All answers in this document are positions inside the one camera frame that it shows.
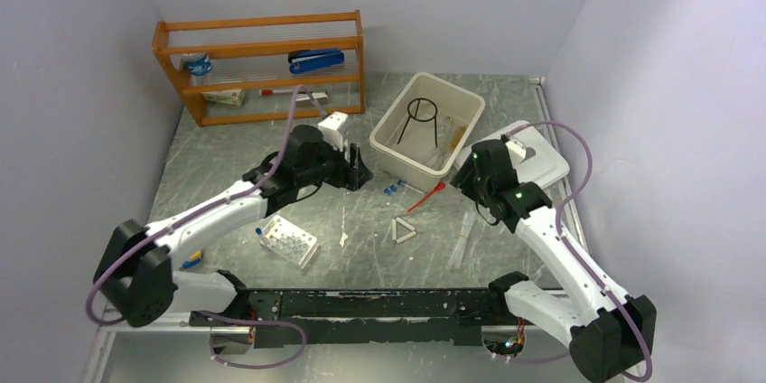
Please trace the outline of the black wire tripod stand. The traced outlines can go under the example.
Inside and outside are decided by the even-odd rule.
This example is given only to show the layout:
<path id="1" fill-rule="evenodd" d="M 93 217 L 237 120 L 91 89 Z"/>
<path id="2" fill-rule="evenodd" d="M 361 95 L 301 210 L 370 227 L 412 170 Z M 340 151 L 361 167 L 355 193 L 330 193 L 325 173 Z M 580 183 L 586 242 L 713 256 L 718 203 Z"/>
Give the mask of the black wire tripod stand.
<path id="1" fill-rule="evenodd" d="M 423 117 L 420 116 L 420 108 L 424 103 L 426 103 L 426 105 L 430 106 L 432 109 L 432 113 L 430 116 L 423 116 Z M 430 98 L 418 97 L 418 98 L 413 98 L 412 100 L 410 100 L 406 105 L 407 118 L 397 138 L 397 144 L 399 145 L 402 142 L 410 122 L 416 121 L 417 123 L 432 123 L 433 124 L 434 146 L 437 147 L 438 146 L 438 125 L 436 120 L 438 117 L 438 112 L 439 112 L 438 106 Z"/>

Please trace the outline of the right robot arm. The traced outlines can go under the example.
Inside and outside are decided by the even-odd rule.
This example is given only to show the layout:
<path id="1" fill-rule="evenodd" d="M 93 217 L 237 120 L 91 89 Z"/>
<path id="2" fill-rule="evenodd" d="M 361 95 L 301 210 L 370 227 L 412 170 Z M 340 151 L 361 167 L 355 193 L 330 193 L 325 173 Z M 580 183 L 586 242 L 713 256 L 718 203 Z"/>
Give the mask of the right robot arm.
<path id="1" fill-rule="evenodd" d="M 520 272 L 490 284 L 490 317 L 534 323 L 567 347 L 590 382 L 607 382 L 640 363 L 653 348 L 657 308 L 613 281 L 560 224 L 553 202 L 534 182 L 522 182 L 506 137 L 472 146 L 451 184 L 489 210 L 544 262 L 566 293 L 558 298 Z"/>

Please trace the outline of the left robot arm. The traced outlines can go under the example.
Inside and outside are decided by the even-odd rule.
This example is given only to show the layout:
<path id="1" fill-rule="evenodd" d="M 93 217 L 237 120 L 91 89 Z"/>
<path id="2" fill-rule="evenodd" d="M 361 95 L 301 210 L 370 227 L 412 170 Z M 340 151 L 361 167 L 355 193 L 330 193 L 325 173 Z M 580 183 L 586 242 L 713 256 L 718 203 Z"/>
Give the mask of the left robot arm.
<path id="1" fill-rule="evenodd" d="M 93 276 L 86 311 L 100 325 L 92 301 L 103 294 L 119 312 L 114 322 L 143 327 L 177 311 L 215 313 L 224 323 L 245 321 L 250 311 L 246 287 L 231 273 L 182 273 L 182 262 L 210 243 L 301 201 L 300 190 L 355 192 L 371 180 L 360 147 L 331 142 L 328 128 L 299 125 L 279 151 L 244 173 L 222 193 L 168 219 L 141 225 L 126 220 L 115 227 Z"/>

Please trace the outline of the metal crucible tongs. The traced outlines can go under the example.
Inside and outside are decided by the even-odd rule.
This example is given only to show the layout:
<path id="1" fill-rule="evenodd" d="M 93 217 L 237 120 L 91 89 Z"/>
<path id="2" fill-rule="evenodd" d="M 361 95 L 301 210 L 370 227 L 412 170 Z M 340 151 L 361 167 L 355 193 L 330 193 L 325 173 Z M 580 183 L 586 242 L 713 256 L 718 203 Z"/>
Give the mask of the metal crucible tongs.
<path id="1" fill-rule="evenodd" d="M 455 123 L 452 117 L 440 118 L 437 124 L 437 143 L 425 160 L 425 165 L 435 171 L 444 167 L 449 157 L 449 144 L 453 137 Z"/>

